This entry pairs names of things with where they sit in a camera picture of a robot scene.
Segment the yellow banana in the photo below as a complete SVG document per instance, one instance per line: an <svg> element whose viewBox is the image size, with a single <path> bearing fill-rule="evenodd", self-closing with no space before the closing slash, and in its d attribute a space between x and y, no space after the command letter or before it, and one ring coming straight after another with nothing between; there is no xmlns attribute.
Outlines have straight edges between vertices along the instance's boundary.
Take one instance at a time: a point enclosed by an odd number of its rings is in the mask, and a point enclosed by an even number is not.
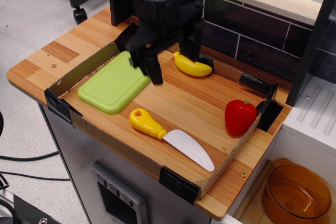
<svg viewBox="0 0 336 224"><path fill-rule="evenodd" d="M200 63L198 61L193 62L184 55L180 55L180 52L174 53L175 64L183 72L192 76L207 76L211 74L212 68L207 64Z"/></svg>

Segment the knife handle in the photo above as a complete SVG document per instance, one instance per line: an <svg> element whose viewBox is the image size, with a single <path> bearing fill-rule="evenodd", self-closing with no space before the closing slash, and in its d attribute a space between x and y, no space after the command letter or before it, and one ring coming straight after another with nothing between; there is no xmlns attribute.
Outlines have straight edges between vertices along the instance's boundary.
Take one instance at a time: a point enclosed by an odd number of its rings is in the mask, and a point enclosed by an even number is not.
<svg viewBox="0 0 336 224"><path fill-rule="evenodd" d="M142 131L152 137L161 140L167 130L165 130L158 122L156 122L147 110L135 109L130 114L131 125L139 131Z"/></svg>

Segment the gray floor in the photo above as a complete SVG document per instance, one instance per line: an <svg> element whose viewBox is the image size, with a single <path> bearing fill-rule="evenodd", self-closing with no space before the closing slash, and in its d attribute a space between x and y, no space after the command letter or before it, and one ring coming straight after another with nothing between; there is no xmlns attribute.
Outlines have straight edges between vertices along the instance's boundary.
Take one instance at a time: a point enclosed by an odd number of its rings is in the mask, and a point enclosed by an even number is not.
<svg viewBox="0 0 336 224"><path fill-rule="evenodd" d="M88 17L109 0L83 4ZM37 103L11 86L8 69L74 28L69 0L0 0L0 111L4 131L0 155L34 157L56 151ZM0 161L0 170L41 177L67 178L59 156L42 161ZM87 223L71 182L53 182L5 175L9 191L61 223Z"/></svg>

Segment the white blade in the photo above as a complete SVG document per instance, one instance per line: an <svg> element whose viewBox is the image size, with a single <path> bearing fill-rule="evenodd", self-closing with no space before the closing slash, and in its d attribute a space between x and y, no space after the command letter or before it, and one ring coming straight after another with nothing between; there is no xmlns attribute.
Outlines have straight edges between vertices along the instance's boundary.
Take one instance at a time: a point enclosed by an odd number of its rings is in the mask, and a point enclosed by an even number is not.
<svg viewBox="0 0 336 224"><path fill-rule="evenodd" d="M194 140L191 136L180 130L173 130L168 132L163 137L168 143L186 155L188 158L199 164L208 172L213 172L215 166L212 163L207 152Z"/></svg>

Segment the orange bowl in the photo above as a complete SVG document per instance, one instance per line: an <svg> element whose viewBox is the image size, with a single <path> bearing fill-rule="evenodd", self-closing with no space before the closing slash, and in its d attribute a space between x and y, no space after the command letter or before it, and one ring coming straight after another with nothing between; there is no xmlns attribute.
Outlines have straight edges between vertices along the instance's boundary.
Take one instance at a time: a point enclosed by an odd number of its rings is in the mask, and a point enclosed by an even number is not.
<svg viewBox="0 0 336 224"><path fill-rule="evenodd" d="M331 202L320 176L287 159L272 162L262 203L275 224L328 224Z"/></svg>

